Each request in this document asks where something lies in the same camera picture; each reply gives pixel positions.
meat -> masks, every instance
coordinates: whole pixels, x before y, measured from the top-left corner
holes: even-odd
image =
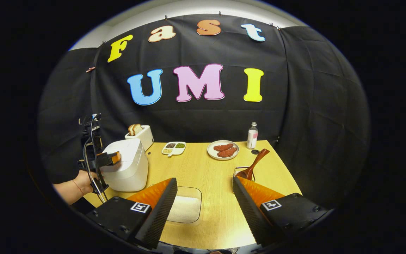
[[[237,151],[237,148],[232,147],[225,151],[221,151],[221,152],[217,153],[217,156],[222,157],[222,158],[227,158],[227,157],[232,156],[236,151]]]
[[[229,148],[232,148],[233,144],[226,144],[226,145],[222,145],[222,146],[215,146],[214,150],[221,152],[221,151],[225,151],[228,150]]]

light blue letter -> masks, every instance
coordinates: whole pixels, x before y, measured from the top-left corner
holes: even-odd
[[[131,76],[126,80],[131,87],[131,96],[135,103],[147,106],[156,103],[161,98],[161,79],[159,78],[161,74],[162,69],[154,69],[147,73],[147,76],[151,78],[151,84],[153,86],[153,93],[150,96],[145,96],[142,93],[142,85],[140,84],[140,80],[143,78],[142,74]]]
[[[240,25],[240,26],[242,28],[245,28],[245,30],[247,30],[248,36],[250,36],[250,38],[252,38],[253,40],[256,40],[258,42],[263,42],[266,40],[266,38],[264,38],[258,34],[258,32],[262,32],[262,30],[259,28],[256,28],[254,25],[244,24],[244,25]]]

white wall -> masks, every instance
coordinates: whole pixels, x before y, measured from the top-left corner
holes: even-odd
[[[184,16],[190,14],[214,13],[230,16],[239,16],[257,20],[275,26],[307,26],[297,18],[281,11],[272,5],[253,0],[153,0],[135,6],[103,25],[89,32],[79,40],[70,50],[78,48],[96,48],[102,41],[136,27],[165,18]]]

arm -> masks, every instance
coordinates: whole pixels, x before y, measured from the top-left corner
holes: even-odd
[[[93,178],[97,178],[97,174],[91,172]],[[61,195],[64,201],[71,205],[82,198],[84,195],[93,191],[90,185],[90,179],[86,171],[80,170],[78,176],[70,181],[53,184],[53,187]]]

bracelet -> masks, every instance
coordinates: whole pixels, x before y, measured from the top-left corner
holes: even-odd
[[[78,187],[78,189],[81,191],[81,193],[82,193],[83,195],[85,195],[84,192],[81,190],[81,188],[78,186],[78,184],[77,184],[74,180],[72,180],[72,181],[73,181],[73,183],[76,185],[76,187]]]

